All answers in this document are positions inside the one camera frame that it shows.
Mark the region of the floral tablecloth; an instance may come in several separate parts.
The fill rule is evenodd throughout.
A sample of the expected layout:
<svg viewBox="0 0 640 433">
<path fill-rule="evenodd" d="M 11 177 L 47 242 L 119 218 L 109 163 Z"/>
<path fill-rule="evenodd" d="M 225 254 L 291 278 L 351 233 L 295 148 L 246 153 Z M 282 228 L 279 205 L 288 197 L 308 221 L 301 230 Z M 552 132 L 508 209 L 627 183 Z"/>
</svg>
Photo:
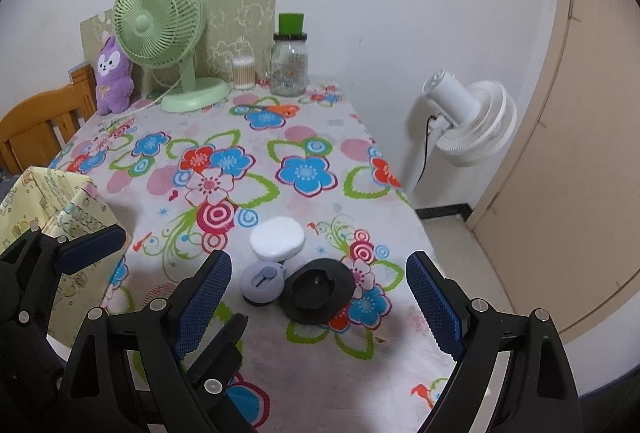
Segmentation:
<svg viewBox="0 0 640 433">
<path fill-rule="evenodd" d="M 215 249 L 241 276 L 257 260 L 250 232 L 288 216 L 305 245 L 286 268 L 328 257 L 352 271 L 356 290 L 329 323 L 305 327 L 277 304 L 247 304 L 230 283 L 209 327 L 248 316 L 229 387 L 243 416 L 261 432 L 413 432 L 435 405 L 452 364 L 405 279 L 408 255 L 431 242 L 336 86 L 296 100 L 256 88 L 181 114 L 141 101 L 128 116 L 89 119 L 52 164 L 88 175 L 131 237 L 109 271 L 64 283 L 56 340 L 70 344 L 90 306 L 120 314 L 167 297 Z"/>
</svg>

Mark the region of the orange scissors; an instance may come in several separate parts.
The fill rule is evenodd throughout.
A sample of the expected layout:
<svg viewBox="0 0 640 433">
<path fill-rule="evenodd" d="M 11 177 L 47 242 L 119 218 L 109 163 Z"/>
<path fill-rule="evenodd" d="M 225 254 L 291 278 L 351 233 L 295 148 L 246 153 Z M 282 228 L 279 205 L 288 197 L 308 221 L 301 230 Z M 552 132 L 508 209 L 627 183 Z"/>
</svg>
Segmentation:
<svg viewBox="0 0 640 433">
<path fill-rule="evenodd" d="M 292 118 L 299 112 L 297 105 L 250 105 L 248 108 L 253 110 L 253 112 L 256 112 L 256 110 L 258 110 L 258 112 L 273 112 L 282 118 Z"/>
</svg>

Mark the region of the wooden bed headboard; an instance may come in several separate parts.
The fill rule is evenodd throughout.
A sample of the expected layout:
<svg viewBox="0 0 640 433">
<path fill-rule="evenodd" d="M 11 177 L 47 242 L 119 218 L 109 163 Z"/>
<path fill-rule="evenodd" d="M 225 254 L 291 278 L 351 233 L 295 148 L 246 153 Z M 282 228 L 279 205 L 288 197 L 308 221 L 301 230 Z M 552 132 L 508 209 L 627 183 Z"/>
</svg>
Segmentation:
<svg viewBox="0 0 640 433">
<path fill-rule="evenodd" d="M 92 67 L 70 73 L 70 83 L 39 93 L 1 119 L 1 167 L 21 174 L 31 166 L 48 166 L 64 144 L 96 112 L 96 78 Z"/>
</svg>

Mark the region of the cotton swab container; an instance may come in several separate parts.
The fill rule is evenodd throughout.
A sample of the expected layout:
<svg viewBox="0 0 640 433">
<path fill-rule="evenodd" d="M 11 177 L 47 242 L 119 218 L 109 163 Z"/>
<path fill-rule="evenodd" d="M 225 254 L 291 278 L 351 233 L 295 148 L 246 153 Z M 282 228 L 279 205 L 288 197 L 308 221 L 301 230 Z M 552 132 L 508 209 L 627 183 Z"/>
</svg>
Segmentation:
<svg viewBox="0 0 640 433">
<path fill-rule="evenodd" d="M 235 56 L 232 60 L 232 82 L 237 90 L 253 89 L 256 82 L 255 57 Z"/>
</svg>

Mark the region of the glass jar green lid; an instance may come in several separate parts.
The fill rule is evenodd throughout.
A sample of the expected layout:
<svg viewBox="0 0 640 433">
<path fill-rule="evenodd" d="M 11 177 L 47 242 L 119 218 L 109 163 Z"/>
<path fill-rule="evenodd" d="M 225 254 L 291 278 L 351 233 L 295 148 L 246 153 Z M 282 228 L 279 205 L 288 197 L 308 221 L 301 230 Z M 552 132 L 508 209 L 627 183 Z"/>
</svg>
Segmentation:
<svg viewBox="0 0 640 433">
<path fill-rule="evenodd" d="M 308 86 L 307 35 L 303 13 L 280 13 L 270 54 L 270 92 L 283 97 L 303 95 Z"/>
</svg>

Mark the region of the white standing fan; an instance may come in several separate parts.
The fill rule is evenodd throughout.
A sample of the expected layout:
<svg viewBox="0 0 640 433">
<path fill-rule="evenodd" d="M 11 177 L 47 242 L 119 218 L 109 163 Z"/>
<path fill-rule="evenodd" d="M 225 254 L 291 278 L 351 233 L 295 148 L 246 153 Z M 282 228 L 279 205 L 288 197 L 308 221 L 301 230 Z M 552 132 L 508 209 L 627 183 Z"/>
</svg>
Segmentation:
<svg viewBox="0 0 640 433">
<path fill-rule="evenodd" d="M 439 69 L 422 86 L 433 115 L 426 123 L 425 155 L 437 150 L 457 168 L 474 167 L 506 146 L 518 108 L 497 81 L 468 86 Z"/>
</svg>

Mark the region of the purple plush bunny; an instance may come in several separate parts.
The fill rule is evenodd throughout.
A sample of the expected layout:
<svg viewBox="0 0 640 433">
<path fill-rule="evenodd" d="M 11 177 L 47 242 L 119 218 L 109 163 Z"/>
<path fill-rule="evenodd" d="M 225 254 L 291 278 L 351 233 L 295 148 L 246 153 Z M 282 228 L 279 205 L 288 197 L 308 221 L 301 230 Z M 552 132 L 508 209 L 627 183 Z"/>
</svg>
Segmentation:
<svg viewBox="0 0 640 433">
<path fill-rule="evenodd" d="M 121 114 L 134 93 L 132 61 L 114 34 L 105 41 L 96 62 L 96 111 L 101 116 Z"/>
</svg>

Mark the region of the white oval earbuds case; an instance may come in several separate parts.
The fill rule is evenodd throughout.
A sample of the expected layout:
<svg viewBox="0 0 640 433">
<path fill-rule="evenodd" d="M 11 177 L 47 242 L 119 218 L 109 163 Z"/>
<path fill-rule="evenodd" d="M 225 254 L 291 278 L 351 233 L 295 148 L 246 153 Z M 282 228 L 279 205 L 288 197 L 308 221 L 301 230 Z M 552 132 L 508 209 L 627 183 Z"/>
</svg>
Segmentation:
<svg viewBox="0 0 640 433">
<path fill-rule="evenodd" d="M 250 249 L 262 261 L 281 263 L 302 251 L 305 231 L 295 219 L 276 216 L 250 232 Z"/>
</svg>

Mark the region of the green desk fan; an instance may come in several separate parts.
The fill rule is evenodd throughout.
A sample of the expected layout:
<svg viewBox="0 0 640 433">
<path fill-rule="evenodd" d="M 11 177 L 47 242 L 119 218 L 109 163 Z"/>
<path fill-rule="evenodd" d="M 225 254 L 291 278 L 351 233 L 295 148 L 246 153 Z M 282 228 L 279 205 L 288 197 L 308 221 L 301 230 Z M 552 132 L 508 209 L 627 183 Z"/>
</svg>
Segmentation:
<svg viewBox="0 0 640 433">
<path fill-rule="evenodd" d="M 135 64 L 151 71 L 179 68 L 160 95 L 164 112 L 195 112 L 225 100 L 229 83 L 195 73 L 195 50 L 206 27 L 205 0 L 115 0 L 116 39 Z"/>
</svg>

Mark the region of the beige door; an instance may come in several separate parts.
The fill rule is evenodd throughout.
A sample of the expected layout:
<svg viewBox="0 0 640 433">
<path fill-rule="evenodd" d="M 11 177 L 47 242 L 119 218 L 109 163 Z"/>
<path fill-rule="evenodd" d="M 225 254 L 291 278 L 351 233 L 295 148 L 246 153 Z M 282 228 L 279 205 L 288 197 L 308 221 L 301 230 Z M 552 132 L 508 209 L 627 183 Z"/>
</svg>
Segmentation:
<svg viewBox="0 0 640 433">
<path fill-rule="evenodd" d="M 637 293 L 636 0 L 570 0 L 535 129 L 474 234 L 514 311 L 546 309 L 564 341 Z"/>
</svg>

